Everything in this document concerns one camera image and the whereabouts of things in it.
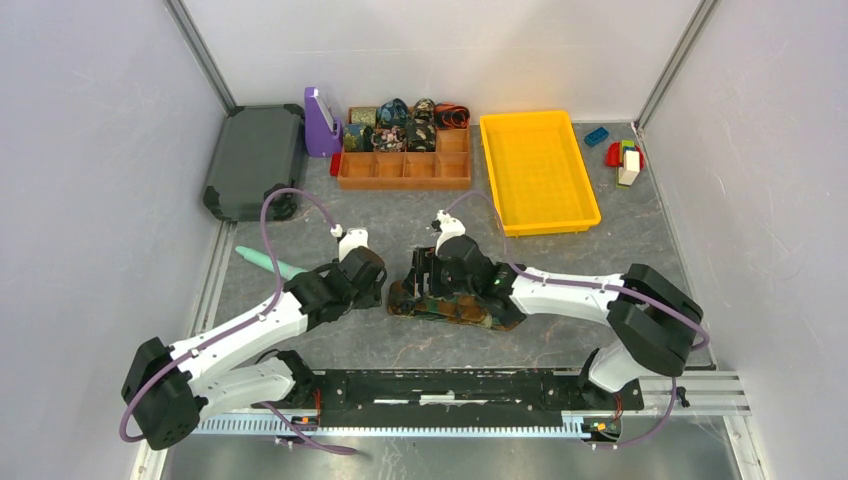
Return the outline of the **pink floral rolled tie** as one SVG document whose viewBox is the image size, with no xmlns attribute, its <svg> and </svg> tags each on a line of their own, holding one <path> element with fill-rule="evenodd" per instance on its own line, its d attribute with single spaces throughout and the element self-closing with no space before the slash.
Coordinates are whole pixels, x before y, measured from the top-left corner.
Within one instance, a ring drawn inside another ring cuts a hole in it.
<svg viewBox="0 0 848 480">
<path fill-rule="evenodd" d="M 378 153 L 399 153 L 406 150 L 407 130 L 405 127 L 392 126 L 376 129 L 372 134 L 372 148 Z"/>
</svg>

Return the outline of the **dark blue rolled tie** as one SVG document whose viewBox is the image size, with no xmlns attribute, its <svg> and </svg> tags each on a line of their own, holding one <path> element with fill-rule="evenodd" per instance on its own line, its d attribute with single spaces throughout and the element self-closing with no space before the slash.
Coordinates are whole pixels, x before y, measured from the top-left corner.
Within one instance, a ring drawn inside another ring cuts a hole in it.
<svg viewBox="0 0 848 480">
<path fill-rule="evenodd" d="M 378 129 L 405 127 L 409 118 L 409 109 L 400 98 L 394 98 L 376 109 L 376 126 Z"/>
</svg>

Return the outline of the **red toy block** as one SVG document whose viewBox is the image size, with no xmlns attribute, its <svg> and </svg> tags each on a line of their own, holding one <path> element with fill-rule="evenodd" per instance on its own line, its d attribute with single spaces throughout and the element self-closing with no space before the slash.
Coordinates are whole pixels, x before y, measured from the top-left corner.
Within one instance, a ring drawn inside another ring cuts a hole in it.
<svg viewBox="0 0 848 480">
<path fill-rule="evenodd" d="M 605 165 L 607 167 L 618 168 L 622 165 L 622 158 L 623 158 L 624 152 L 629 151 L 629 150 L 622 151 L 620 149 L 620 142 L 621 141 L 614 142 L 609 146 L 607 153 L 606 153 L 606 157 L 605 157 Z M 635 152 L 637 152 L 638 155 L 639 155 L 640 169 L 644 170 L 645 164 L 646 164 L 645 155 L 642 152 L 641 148 L 637 144 L 636 144 L 636 147 L 637 147 L 637 150 Z"/>
</svg>

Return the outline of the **blue toy brick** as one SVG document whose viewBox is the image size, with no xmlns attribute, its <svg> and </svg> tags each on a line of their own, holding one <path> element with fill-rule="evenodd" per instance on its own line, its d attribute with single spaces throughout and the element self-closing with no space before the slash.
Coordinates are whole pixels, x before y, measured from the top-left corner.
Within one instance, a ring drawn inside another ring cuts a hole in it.
<svg viewBox="0 0 848 480">
<path fill-rule="evenodd" d="M 584 136 L 584 143 L 594 147 L 604 142 L 609 137 L 609 131 L 604 127 L 597 127 Z"/>
</svg>

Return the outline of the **dark grey suitcase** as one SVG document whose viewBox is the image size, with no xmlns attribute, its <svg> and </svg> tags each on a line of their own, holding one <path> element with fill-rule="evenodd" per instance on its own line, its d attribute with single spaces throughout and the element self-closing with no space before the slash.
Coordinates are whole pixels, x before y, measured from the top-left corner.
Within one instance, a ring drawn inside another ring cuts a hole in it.
<svg viewBox="0 0 848 480">
<path fill-rule="evenodd" d="M 220 221 L 257 222 L 268 195 L 300 185 L 307 159 L 301 106 L 240 107 L 222 124 L 202 202 Z"/>
</svg>

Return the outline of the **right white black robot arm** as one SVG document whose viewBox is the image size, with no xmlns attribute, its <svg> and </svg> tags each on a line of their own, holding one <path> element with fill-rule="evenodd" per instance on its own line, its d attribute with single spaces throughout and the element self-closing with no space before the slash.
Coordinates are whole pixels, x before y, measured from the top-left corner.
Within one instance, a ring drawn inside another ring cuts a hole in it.
<svg viewBox="0 0 848 480">
<path fill-rule="evenodd" d="M 415 249 L 407 276 L 390 287 L 388 311 L 499 331 L 533 315 L 607 326 L 615 340 L 590 354 L 577 382 L 591 408 L 606 406 L 639 377 L 680 376 L 691 352 L 709 342 L 702 308 L 648 265 L 602 276 L 557 274 L 495 262 L 467 235 Z"/>
</svg>

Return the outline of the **black floral rolled tie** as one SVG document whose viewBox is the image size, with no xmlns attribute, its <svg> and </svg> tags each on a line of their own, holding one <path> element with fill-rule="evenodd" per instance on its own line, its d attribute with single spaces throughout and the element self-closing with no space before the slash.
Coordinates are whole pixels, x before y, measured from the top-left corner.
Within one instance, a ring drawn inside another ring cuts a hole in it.
<svg viewBox="0 0 848 480">
<path fill-rule="evenodd" d="M 437 129 L 433 120 L 411 118 L 406 123 L 407 152 L 435 152 Z"/>
</svg>

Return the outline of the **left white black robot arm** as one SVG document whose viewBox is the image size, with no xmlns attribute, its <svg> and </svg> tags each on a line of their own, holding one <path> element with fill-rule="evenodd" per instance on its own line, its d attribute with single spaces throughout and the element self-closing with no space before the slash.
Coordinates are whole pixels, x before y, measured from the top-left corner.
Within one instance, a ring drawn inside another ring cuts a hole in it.
<svg viewBox="0 0 848 480">
<path fill-rule="evenodd" d="M 250 364 L 250 358 L 289 338 L 380 302 L 386 268 L 359 246 L 344 258 L 296 274 L 247 312 L 200 335 L 165 344 L 153 337 L 136 350 L 121 388 L 127 405 L 119 435 L 168 449 L 201 422 L 262 402 L 306 405 L 314 381 L 297 356 Z"/>
</svg>

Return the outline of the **orange blue floral tie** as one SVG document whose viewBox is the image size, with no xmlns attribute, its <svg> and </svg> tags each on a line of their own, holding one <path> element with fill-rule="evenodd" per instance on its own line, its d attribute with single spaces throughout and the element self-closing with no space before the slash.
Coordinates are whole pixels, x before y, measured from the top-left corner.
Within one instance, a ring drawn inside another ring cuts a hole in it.
<svg viewBox="0 0 848 480">
<path fill-rule="evenodd" d="M 393 282 L 389 288 L 387 312 L 396 317 L 497 331 L 511 331 L 525 320 L 525 317 L 513 320 L 497 318 L 470 295 L 458 295 L 451 299 L 415 296 L 402 280 Z"/>
</svg>

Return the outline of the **small red block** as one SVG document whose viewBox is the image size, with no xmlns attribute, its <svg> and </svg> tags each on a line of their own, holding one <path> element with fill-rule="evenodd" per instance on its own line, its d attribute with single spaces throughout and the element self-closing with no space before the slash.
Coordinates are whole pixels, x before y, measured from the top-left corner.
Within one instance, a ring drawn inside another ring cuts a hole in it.
<svg viewBox="0 0 848 480">
<path fill-rule="evenodd" d="M 330 167 L 329 167 L 329 174 L 332 177 L 338 176 L 338 174 L 340 172 L 340 168 L 341 168 L 341 162 L 342 162 L 342 153 L 341 152 L 338 152 L 338 153 L 335 153 L 335 154 L 332 155 L 331 163 L 330 163 Z"/>
</svg>

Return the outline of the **yellow plastic tray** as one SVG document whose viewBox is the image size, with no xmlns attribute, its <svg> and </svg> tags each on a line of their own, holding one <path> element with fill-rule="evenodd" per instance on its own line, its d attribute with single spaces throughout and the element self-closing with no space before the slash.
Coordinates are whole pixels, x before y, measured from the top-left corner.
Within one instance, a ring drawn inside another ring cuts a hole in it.
<svg viewBox="0 0 848 480">
<path fill-rule="evenodd" d="M 587 231 L 601 223 L 564 110 L 480 117 L 493 202 L 510 237 Z"/>
</svg>

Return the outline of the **teal green pen tool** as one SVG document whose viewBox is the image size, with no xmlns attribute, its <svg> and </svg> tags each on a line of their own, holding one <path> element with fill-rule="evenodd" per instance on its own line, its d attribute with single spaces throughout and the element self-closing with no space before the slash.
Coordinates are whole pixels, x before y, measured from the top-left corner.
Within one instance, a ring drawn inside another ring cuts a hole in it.
<svg viewBox="0 0 848 480">
<path fill-rule="evenodd" d="M 296 275 L 305 272 L 305 269 L 285 263 L 282 260 L 277 260 L 276 266 L 273 266 L 272 259 L 270 256 L 268 256 L 266 253 L 249 247 L 236 246 L 234 250 L 247 262 L 271 273 L 278 273 L 286 281 L 291 280 Z"/>
</svg>

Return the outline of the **purple dispenser stand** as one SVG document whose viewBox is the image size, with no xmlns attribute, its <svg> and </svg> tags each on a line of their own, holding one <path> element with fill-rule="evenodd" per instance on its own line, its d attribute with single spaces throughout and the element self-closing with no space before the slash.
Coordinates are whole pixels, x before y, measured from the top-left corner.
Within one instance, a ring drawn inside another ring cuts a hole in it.
<svg viewBox="0 0 848 480">
<path fill-rule="evenodd" d="M 304 89 L 305 142 L 310 157 L 332 157 L 343 148 L 343 123 L 317 87 Z"/>
</svg>

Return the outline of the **olive patterned rolled tie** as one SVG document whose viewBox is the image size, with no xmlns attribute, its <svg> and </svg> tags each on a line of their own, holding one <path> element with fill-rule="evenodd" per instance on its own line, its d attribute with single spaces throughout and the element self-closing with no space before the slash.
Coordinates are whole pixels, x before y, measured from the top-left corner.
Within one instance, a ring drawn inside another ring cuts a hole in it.
<svg viewBox="0 0 848 480">
<path fill-rule="evenodd" d="M 366 125 L 375 128 L 377 124 L 377 108 L 351 107 L 349 109 L 349 122 L 351 124 Z"/>
</svg>

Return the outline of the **orange black rolled tie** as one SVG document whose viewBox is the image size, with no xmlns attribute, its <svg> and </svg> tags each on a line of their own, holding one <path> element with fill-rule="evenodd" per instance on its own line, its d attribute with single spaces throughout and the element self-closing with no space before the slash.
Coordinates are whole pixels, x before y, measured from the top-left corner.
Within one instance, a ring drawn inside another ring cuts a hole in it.
<svg viewBox="0 0 848 480">
<path fill-rule="evenodd" d="M 466 129 L 470 119 L 470 111 L 466 106 L 438 103 L 434 107 L 434 120 L 439 130 Z"/>
</svg>

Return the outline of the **black yellow rolled tie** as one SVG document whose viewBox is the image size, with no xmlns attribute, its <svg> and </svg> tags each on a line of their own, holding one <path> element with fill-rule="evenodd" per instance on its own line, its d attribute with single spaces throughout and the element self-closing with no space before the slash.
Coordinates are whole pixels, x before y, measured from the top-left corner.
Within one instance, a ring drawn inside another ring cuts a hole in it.
<svg viewBox="0 0 848 480">
<path fill-rule="evenodd" d="M 436 103 L 432 99 L 421 98 L 413 106 L 411 117 L 416 120 L 432 122 L 435 116 L 435 106 Z"/>
</svg>

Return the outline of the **teal navy rolled tie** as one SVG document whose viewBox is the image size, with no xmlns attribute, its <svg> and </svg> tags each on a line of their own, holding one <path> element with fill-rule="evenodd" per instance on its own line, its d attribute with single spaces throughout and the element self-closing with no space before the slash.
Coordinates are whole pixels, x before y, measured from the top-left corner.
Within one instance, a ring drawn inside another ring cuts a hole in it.
<svg viewBox="0 0 848 480">
<path fill-rule="evenodd" d="M 344 126 L 343 148 L 345 152 L 372 152 L 373 127 L 368 124 L 350 123 Z"/>
</svg>

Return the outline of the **cream toy block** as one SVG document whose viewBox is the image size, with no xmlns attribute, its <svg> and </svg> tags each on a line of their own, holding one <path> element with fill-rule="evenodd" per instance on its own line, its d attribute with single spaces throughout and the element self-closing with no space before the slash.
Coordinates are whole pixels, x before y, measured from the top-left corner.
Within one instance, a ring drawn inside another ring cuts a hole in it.
<svg viewBox="0 0 848 480">
<path fill-rule="evenodd" d="M 640 172 L 641 154 L 633 149 L 623 150 L 617 170 L 617 184 L 622 187 L 632 186 Z"/>
</svg>

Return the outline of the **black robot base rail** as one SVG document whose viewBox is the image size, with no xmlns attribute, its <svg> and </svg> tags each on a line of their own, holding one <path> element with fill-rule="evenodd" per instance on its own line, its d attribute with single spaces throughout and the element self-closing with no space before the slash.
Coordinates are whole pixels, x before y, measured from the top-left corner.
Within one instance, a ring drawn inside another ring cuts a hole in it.
<svg viewBox="0 0 848 480">
<path fill-rule="evenodd" d="M 409 369 L 316 372 L 279 403 L 314 409 L 322 427 L 555 427 L 564 412 L 640 411 L 638 381 L 608 393 L 571 370 Z"/>
</svg>

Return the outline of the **orange compartment organizer box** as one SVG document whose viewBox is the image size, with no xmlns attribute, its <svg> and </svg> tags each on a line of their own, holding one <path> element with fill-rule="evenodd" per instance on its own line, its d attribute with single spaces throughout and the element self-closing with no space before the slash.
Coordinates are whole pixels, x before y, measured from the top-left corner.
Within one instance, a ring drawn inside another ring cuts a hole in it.
<svg viewBox="0 0 848 480">
<path fill-rule="evenodd" d="M 467 190 L 471 131 L 438 130 L 435 152 L 342 152 L 336 177 L 344 190 Z"/>
</svg>

